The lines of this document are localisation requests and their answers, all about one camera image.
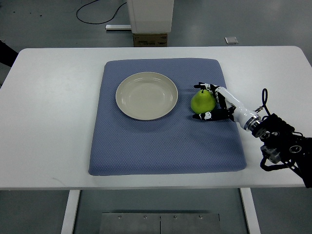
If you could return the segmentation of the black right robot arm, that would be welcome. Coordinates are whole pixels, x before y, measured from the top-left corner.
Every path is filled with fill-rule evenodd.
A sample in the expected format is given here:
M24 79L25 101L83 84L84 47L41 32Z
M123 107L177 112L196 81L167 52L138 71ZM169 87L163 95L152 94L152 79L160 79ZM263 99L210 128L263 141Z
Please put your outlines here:
M297 132L294 127L274 113L266 103L268 91L262 90L262 106L267 115L256 118L248 126L255 138L263 142L260 147L263 158L260 167L267 172L289 168L302 178L307 188L312 187L312 139Z

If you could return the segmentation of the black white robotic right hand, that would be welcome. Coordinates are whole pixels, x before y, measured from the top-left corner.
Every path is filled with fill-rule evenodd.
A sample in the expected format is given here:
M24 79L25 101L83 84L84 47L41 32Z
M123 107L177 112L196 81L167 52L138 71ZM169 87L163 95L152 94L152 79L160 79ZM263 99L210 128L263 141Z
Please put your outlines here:
M201 114L194 114L194 119L205 121L230 119L233 122L239 123L246 131L252 131L261 123L261 117L255 111L247 109L244 104L230 94L226 88L202 82L194 87L210 92L216 99L216 103L220 106L219 109Z

